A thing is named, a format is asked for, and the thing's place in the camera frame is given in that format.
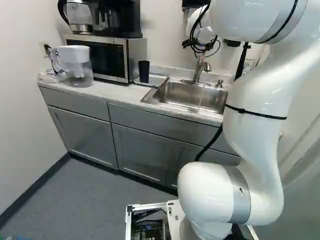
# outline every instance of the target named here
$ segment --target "faucet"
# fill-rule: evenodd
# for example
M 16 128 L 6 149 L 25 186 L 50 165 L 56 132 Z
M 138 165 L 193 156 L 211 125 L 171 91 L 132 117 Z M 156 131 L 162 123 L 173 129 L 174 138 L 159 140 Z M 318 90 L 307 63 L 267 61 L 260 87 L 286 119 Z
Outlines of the faucet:
M 201 57 L 195 67 L 195 72 L 194 72 L 194 77 L 193 77 L 193 82 L 198 83 L 200 79 L 200 75 L 202 73 L 202 70 L 205 72 L 210 72 L 211 71 L 211 65 L 210 63 L 204 61 L 204 58 Z

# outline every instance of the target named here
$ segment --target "sink basin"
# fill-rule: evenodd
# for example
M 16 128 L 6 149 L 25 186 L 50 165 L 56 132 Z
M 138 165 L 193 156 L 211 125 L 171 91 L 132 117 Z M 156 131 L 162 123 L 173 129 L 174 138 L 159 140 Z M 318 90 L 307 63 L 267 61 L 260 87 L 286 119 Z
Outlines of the sink basin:
M 222 115 L 229 88 L 170 78 L 158 89 L 150 90 L 141 102 L 192 113 Z

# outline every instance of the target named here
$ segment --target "black tumbler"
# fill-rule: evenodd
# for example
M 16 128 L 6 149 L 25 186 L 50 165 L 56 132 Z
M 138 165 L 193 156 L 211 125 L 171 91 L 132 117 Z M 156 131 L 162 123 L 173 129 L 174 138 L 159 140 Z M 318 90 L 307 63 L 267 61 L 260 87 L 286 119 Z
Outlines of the black tumbler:
M 140 83 L 149 83 L 149 71 L 150 71 L 150 62 L 149 61 L 139 61 L 139 75 Z

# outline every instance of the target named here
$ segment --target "electric kettle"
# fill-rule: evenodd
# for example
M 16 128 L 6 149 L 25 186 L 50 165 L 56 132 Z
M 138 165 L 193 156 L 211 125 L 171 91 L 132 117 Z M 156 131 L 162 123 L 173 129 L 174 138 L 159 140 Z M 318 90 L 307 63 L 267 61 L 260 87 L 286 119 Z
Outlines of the electric kettle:
M 90 8 L 83 0 L 59 0 L 57 7 L 62 19 L 74 34 L 91 34 L 93 20 Z
M 59 46 L 52 48 L 51 55 L 55 68 L 65 71 L 63 83 L 76 88 L 90 87 L 93 84 L 89 46 Z

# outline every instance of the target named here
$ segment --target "wire bundle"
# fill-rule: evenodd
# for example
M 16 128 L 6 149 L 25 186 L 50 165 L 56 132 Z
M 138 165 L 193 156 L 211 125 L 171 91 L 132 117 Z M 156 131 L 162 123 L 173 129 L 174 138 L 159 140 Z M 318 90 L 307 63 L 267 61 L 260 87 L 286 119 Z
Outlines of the wire bundle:
M 186 48 L 188 46 L 191 47 L 191 49 L 193 50 L 194 56 L 196 58 L 198 58 L 197 54 L 202 54 L 204 56 L 206 52 L 212 50 L 214 48 L 216 42 L 219 43 L 218 49 L 214 53 L 212 53 L 212 54 L 210 54 L 208 56 L 205 56 L 205 57 L 211 57 L 212 55 L 216 54 L 219 51 L 220 47 L 221 47 L 221 42 L 218 40 L 218 35 L 215 35 L 215 37 L 210 42 L 208 42 L 208 43 L 206 43 L 204 45 L 199 43 L 197 38 L 194 37 L 195 29 L 196 29 L 197 25 L 200 25 L 200 27 L 202 27 L 201 26 L 201 19 L 206 14 L 206 12 L 209 10 L 209 8 L 210 8 L 210 4 L 208 4 L 205 7 L 204 11 L 202 11 L 200 13 L 199 17 L 194 22 L 194 24 L 193 24 L 193 26 L 191 28 L 191 31 L 190 31 L 189 39 L 185 40 L 182 43 L 183 48 Z

